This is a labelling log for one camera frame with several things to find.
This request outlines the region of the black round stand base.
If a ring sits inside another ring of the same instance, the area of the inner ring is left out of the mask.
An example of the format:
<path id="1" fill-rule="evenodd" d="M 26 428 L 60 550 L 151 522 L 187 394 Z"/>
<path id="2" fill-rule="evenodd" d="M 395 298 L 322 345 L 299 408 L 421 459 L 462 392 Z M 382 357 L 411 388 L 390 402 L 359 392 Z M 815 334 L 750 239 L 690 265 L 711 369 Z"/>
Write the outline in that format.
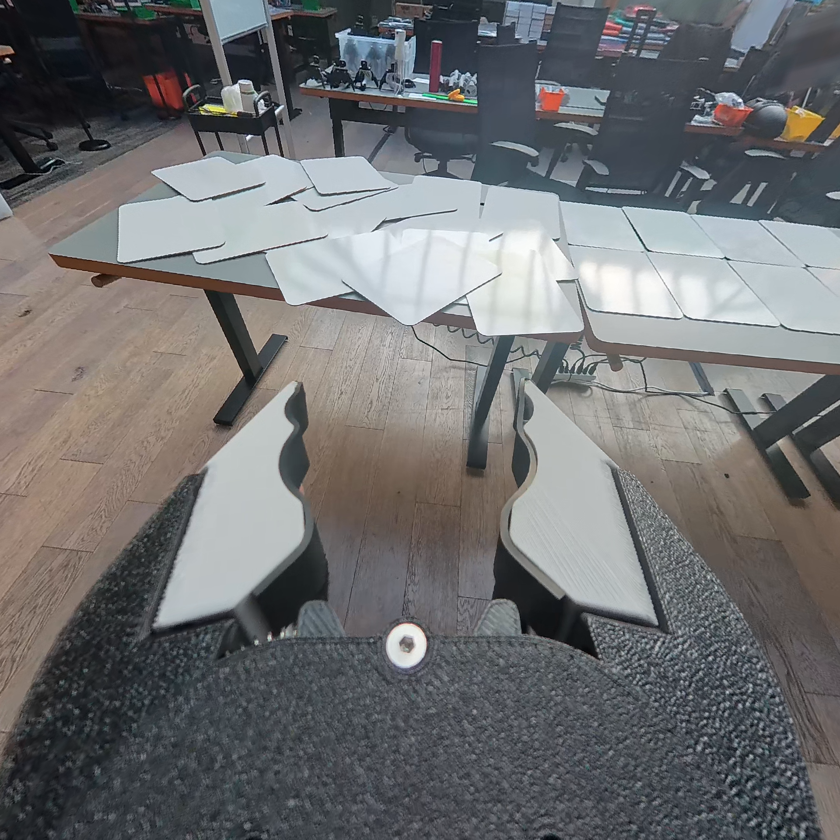
<path id="1" fill-rule="evenodd" d="M 110 142 L 94 136 L 91 129 L 91 123 L 88 118 L 90 116 L 98 118 L 111 115 L 111 106 L 104 104 L 95 98 L 81 95 L 75 96 L 73 102 L 75 114 L 83 132 L 83 138 L 78 143 L 78 150 L 80 152 L 99 152 L 110 149 Z"/>

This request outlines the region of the row of white boards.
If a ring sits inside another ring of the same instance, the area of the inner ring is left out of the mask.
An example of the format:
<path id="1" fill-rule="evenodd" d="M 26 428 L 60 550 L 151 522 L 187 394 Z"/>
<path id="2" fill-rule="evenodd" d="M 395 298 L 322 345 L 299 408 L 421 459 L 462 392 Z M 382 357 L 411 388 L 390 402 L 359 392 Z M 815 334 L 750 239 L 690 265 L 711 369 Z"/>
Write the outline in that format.
<path id="1" fill-rule="evenodd" d="M 594 312 L 838 335 L 838 229 L 562 202 Z"/>

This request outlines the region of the black office chair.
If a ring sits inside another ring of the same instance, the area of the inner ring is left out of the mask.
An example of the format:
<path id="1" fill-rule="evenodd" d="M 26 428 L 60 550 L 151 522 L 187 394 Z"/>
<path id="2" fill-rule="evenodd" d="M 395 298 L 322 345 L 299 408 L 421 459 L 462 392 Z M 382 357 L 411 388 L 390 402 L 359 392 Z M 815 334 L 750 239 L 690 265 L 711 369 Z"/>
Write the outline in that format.
<path id="1" fill-rule="evenodd" d="M 623 58 L 576 188 L 654 193 L 683 161 L 701 62 Z"/>
<path id="2" fill-rule="evenodd" d="M 610 10 L 558 3 L 547 45 L 542 52 L 537 79 L 563 87 L 588 88 L 595 72 L 595 58 Z"/>
<path id="3" fill-rule="evenodd" d="M 771 213 L 794 178 L 799 160 L 757 145 L 749 134 L 713 146 L 700 156 L 710 188 L 692 181 L 678 199 L 679 209 L 698 215 L 763 219 Z"/>
<path id="4" fill-rule="evenodd" d="M 479 45 L 478 145 L 471 180 L 560 195 L 564 184 L 529 170 L 539 163 L 535 44 Z"/>
<path id="5" fill-rule="evenodd" d="M 446 96 L 460 88 L 465 98 L 474 99 L 474 92 L 466 92 L 470 80 L 465 75 L 476 73 L 478 23 L 475 20 L 416 19 L 413 41 L 416 44 L 415 69 L 429 72 L 429 51 L 433 39 L 443 42 L 443 61 L 440 89 L 436 94 Z M 448 171 L 452 160 L 466 161 L 476 152 L 476 121 L 461 113 L 433 108 L 407 108 L 404 127 L 406 141 L 417 150 L 415 161 L 437 161 L 432 175 L 453 178 Z"/>

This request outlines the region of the pile of white boards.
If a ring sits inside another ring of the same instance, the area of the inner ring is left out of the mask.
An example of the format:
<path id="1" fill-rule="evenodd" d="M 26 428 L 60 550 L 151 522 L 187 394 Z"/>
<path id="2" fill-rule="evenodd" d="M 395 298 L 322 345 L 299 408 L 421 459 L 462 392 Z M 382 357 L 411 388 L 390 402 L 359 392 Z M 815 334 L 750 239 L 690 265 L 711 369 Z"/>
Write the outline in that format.
<path id="1" fill-rule="evenodd" d="M 541 227 L 480 225 L 481 187 L 388 181 L 361 157 L 220 156 L 153 172 L 172 197 L 121 205 L 117 262 L 262 257 L 285 302 L 354 292 L 406 326 L 462 298 L 487 336 L 580 333 L 573 267 Z"/>

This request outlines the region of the black helmet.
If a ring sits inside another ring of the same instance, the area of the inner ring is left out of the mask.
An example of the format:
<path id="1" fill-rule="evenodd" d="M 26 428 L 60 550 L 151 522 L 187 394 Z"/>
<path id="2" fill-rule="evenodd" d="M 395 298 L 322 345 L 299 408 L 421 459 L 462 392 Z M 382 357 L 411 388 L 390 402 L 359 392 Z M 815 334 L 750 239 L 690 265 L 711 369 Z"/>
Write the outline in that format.
<path id="1" fill-rule="evenodd" d="M 778 101 L 754 99 L 748 103 L 750 113 L 742 123 L 742 130 L 752 137 L 776 140 L 784 132 L 787 108 Z"/>

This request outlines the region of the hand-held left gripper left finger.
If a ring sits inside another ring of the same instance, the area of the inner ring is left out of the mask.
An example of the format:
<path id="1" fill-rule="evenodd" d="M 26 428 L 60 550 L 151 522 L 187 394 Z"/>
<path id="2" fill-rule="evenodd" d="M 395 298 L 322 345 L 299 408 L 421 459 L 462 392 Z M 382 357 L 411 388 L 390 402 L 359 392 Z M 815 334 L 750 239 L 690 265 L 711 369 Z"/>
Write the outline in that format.
<path id="1" fill-rule="evenodd" d="M 200 474 L 201 483 L 156 606 L 153 630 L 233 617 L 263 644 L 310 601 L 327 601 L 329 566 L 301 485 L 308 407 L 293 381 Z"/>

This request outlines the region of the stack of white boxes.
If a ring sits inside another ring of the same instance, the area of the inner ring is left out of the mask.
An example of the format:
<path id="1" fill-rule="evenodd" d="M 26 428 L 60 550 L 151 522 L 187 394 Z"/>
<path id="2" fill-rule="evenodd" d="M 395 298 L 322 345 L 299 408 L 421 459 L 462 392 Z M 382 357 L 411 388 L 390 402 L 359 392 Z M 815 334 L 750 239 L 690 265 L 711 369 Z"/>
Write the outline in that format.
<path id="1" fill-rule="evenodd" d="M 543 2 L 506 1 L 502 24 L 513 27 L 514 35 L 522 43 L 539 42 L 552 6 Z"/>

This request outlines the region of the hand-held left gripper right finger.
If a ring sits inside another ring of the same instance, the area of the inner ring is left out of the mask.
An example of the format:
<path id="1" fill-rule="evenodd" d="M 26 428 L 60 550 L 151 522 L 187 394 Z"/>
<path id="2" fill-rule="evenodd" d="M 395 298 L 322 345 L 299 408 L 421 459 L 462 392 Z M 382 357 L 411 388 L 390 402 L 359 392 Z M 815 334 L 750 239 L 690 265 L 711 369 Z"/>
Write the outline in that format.
<path id="1" fill-rule="evenodd" d="M 530 379 L 518 386 L 493 598 L 521 628 L 594 654 L 584 615 L 659 628 L 658 596 L 614 461 Z"/>

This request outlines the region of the orange bag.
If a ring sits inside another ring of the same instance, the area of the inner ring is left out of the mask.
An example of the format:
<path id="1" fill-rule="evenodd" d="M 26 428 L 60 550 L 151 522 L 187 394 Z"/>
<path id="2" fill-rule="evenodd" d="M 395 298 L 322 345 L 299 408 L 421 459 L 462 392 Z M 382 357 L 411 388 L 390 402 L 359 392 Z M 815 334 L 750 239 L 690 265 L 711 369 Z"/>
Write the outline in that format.
<path id="1" fill-rule="evenodd" d="M 156 109 L 175 113 L 184 111 L 183 92 L 191 84 L 189 76 L 185 76 L 186 86 L 173 68 L 144 74 L 142 79 Z"/>

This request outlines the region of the clear plastic storage box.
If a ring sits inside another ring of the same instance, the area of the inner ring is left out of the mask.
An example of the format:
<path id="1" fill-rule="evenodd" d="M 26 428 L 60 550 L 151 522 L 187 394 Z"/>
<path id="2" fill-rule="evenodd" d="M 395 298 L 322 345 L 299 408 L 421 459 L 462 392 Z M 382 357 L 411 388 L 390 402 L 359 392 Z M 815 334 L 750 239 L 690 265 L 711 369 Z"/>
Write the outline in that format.
<path id="1" fill-rule="evenodd" d="M 347 28 L 336 34 L 339 42 L 339 57 L 346 64 L 350 76 L 355 77 L 363 60 L 367 62 L 377 79 L 395 62 L 395 40 L 393 38 L 352 35 Z"/>

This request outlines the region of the yellow storage bin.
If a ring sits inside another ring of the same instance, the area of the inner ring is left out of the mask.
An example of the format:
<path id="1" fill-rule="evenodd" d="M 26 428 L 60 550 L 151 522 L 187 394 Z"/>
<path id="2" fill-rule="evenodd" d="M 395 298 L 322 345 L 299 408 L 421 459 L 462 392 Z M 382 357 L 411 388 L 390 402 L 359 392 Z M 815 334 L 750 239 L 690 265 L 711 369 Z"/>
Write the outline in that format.
<path id="1" fill-rule="evenodd" d="M 824 121 L 822 114 L 794 106 L 786 110 L 786 122 L 780 140 L 805 142 Z"/>

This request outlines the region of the black utility cart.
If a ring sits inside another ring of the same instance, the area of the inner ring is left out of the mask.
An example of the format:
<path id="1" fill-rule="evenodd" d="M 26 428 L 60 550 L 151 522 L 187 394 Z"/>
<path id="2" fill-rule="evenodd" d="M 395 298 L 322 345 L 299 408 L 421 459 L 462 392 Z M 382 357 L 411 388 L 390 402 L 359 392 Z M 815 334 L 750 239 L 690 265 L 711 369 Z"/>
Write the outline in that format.
<path id="1" fill-rule="evenodd" d="M 279 154 L 285 156 L 279 129 L 283 125 L 285 106 L 276 105 L 267 91 L 256 97 L 256 111 L 227 112 L 220 101 L 210 100 L 201 85 L 193 85 L 182 94 L 184 113 L 192 127 L 202 156 L 207 155 L 202 140 L 203 133 L 211 133 L 220 151 L 224 150 L 221 133 L 231 133 L 242 138 L 259 137 L 265 154 L 269 154 L 266 133 L 275 131 Z"/>

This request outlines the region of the cluttered work desk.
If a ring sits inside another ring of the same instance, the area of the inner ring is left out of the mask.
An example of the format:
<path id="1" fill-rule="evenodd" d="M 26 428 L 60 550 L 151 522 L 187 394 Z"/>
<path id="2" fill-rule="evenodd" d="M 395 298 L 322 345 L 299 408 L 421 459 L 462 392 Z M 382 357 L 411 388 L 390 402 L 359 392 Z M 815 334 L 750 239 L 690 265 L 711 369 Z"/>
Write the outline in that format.
<path id="1" fill-rule="evenodd" d="M 324 87 L 308 80 L 298 92 L 304 96 L 326 99 L 332 121 L 332 141 L 336 156 L 345 155 L 343 126 L 345 123 L 368 123 L 394 128 L 407 125 L 414 112 L 423 114 L 432 128 L 475 134 L 478 128 L 478 108 L 474 101 L 451 101 L 441 94 L 427 92 L 427 78 L 416 77 L 417 86 L 404 94 L 384 88 L 368 86 L 363 90 L 341 86 Z M 535 105 L 539 120 L 552 123 L 587 123 L 601 121 L 608 90 L 567 87 L 563 103 L 556 112 Z"/>

